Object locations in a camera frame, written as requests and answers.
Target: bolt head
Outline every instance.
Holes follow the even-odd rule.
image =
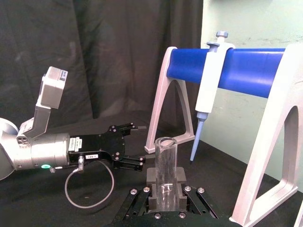
[[[154,218],[155,219],[160,219],[161,218],[161,214],[160,213],[155,213]]]
[[[150,188],[146,186],[146,187],[143,188],[143,191],[144,191],[144,192],[149,192],[149,191],[150,191]]]
[[[138,192],[138,191],[137,191],[137,189],[135,189],[135,188],[133,188],[133,189],[131,190],[131,194],[132,194],[132,195],[136,195],[137,192]]]
[[[228,37],[228,32],[225,32],[225,31],[218,31],[217,34],[216,34],[217,37],[224,37],[224,38],[227,38]]]
[[[191,187],[190,186],[186,186],[184,189],[185,189],[185,191],[189,192],[191,190]]]
[[[182,219],[184,219],[186,217],[186,213],[180,212],[179,213],[179,217],[182,218]]]
[[[204,190],[204,188],[198,188],[198,192],[199,192],[199,193],[204,193],[205,190]]]

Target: cable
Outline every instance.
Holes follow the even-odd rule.
[[[65,191],[65,195],[66,195],[67,200],[68,200],[72,205],[74,205],[75,207],[78,207],[78,208],[81,208],[81,209],[90,209],[90,208],[96,207],[96,206],[102,204],[105,200],[107,200],[107,199],[109,198],[109,196],[111,195],[111,193],[113,192],[113,189],[114,189],[114,186],[115,186],[114,175],[113,175],[112,171],[108,168],[108,166],[104,164],[104,162],[102,162],[102,161],[98,161],[98,162],[102,163],[102,164],[105,166],[105,168],[108,170],[108,172],[109,172],[109,174],[110,174],[110,176],[111,176],[111,178],[112,178],[112,188],[110,189],[110,191],[109,191],[109,193],[107,194],[107,196],[106,196],[103,200],[101,200],[100,202],[97,202],[96,204],[91,205],[91,206],[80,206],[80,205],[74,203],[74,202],[70,199],[70,197],[69,197],[69,195],[68,195],[68,193],[67,193],[67,184],[68,184],[69,179],[71,178],[71,176],[73,176],[76,172],[79,171],[78,168],[77,168],[77,169],[74,169],[74,170],[71,172],[71,174],[69,174],[69,176],[66,178],[65,186],[64,186],[64,191]]]

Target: clear glass cylinder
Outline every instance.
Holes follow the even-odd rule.
[[[178,210],[177,149],[174,138],[161,137],[155,141],[157,211]]]

